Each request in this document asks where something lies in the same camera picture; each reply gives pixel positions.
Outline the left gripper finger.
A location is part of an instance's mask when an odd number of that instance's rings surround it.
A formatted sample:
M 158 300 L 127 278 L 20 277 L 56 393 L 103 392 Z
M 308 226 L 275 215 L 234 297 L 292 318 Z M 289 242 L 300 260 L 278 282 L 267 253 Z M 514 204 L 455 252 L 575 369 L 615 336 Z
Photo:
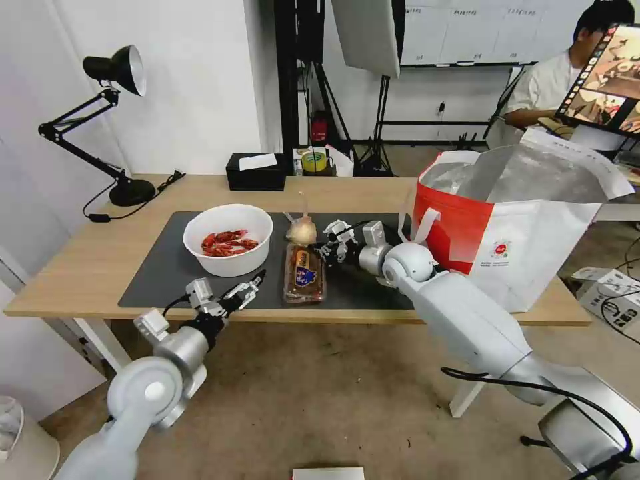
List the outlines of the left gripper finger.
M 221 301 L 222 300 L 228 301 L 228 295 L 229 294 L 232 295 L 232 294 L 234 294 L 234 292 L 241 291 L 241 290 L 244 290 L 244 289 L 255 289 L 255 290 L 259 291 L 259 288 L 260 288 L 262 282 L 264 281 L 265 275 L 266 275 L 266 270 L 265 269 L 260 270 L 250 281 L 240 283 L 240 284 L 234 286 L 228 292 L 225 292 L 221 296 L 220 300 Z
M 241 311 L 248 304 L 250 304 L 257 296 L 258 290 L 255 289 L 244 289 L 241 291 L 236 291 L 234 294 L 228 295 L 228 315 L 231 315 L 237 311 Z

